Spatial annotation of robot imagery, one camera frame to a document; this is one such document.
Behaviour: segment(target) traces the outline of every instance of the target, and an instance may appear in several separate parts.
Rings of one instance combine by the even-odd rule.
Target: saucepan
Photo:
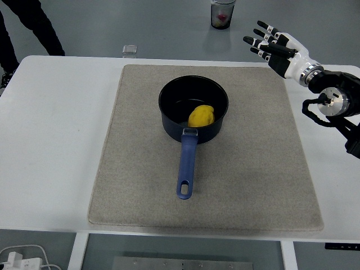
[[[167,83],[159,94],[163,127],[181,142],[181,158],[176,193],[180,199],[192,195],[196,147],[213,139],[220,131],[228,109],[228,96],[215,81],[197,75],[182,76]],[[214,122],[203,127],[188,127],[188,118],[200,105],[214,108]]]

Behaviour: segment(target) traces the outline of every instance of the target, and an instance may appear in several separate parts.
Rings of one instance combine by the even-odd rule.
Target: lemon
[[[204,127],[214,121],[214,108],[209,105],[200,105],[190,114],[187,125],[191,128]]]

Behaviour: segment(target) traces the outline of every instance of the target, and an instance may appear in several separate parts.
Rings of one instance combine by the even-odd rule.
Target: robot finger
[[[278,32],[280,32],[278,29],[262,22],[262,21],[258,21],[258,25],[261,26],[262,28],[266,29],[267,32],[271,33],[275,39],[278,39]]]
[[[267,52],[261,51],[259,49],[256,49],[254,47],[250,48],[250,51],[253,53],[256,53],[258,56],[260,56],[262,59],[264,59],[266,62],[269,62],[271,55]]]
[[[264,32],[258,30],[258,29],[254,29],[254,33],[256,35],[259,35],[261,36],[262,38],[264,38],[265,41],[267,42],[272,42],[272,43],[276,43],[277,42],[277,39],[274,38],[272,35],[268,35],[268,34],[265,34]]]
[[[243,37],[242,40],[245,41],[247,44],[250,44],[258,49],[261,49],[260,46],[268,46],[269,45],[269,43],[267,41],[252,38],[249,36]]]
[[[242,40],[261,51],[284,57],[286,59],[294,57],[294,55],[298,52],[295,49],[289,49],[276,43],[268,43],[267,41],[248,36],[243,37]]]

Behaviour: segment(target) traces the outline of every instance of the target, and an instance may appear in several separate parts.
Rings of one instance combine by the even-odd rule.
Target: black pants
[[[38,0],[2,0],[21,23],[32,30],[34,35],[49,55],[65,55],[61,43],[51,25],[50,20],[41,9]],[[0,11],[0,65],[7,72],[13,72],[19,66],[14,47],[12,46],[8,32],[6,31],[4,17]]]

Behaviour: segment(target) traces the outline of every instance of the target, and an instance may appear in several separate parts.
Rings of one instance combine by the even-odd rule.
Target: blue handle
[[[195,154],[199,137],[194,134],[194,130],[187,133],[184,129],[181,135],[181,158],[176,194],[182,200],[187,200],[192,195],[192,184],[194,182]],[[186,188],[187,193],[182,193],[182,188]]]

